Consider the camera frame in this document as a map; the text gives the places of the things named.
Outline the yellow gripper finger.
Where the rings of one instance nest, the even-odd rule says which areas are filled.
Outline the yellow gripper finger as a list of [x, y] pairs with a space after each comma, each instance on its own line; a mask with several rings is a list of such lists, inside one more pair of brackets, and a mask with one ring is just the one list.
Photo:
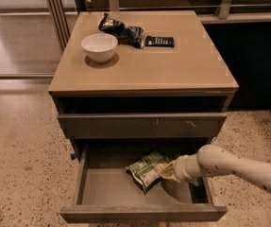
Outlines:
[[173, 170], [173, 169], [174, 169], [174, 163], [175, 163], [175, 160], [171, 161], [171, 162], [165, 167], [164, 170], [167, 170], [167, 171]]
[[173, 181], [173, 182], [175, 182], [177, 180], [177, 178], [173, 172], [162, 173], [161, 177], [165, 180]]

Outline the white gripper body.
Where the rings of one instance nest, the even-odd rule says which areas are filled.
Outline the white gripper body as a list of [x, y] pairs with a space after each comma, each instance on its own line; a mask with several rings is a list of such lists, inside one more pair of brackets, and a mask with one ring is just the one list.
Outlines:
[[177, 157], [173, 163], [173, 172], [179, 182], [188, 182], [198, 186], [197, 178], [199, 177], [200, 168], [196, 155]]

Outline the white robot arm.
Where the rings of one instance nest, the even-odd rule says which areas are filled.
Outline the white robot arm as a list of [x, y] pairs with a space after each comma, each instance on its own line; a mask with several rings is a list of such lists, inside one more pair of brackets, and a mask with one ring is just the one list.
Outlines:
[[271, 194], [270, 163], [239, 157], [215, 145], [205, 145], [193, 155], [178, 156], [161, 173], [164, 179], [176, 182], [222, 175], [235, 175]]

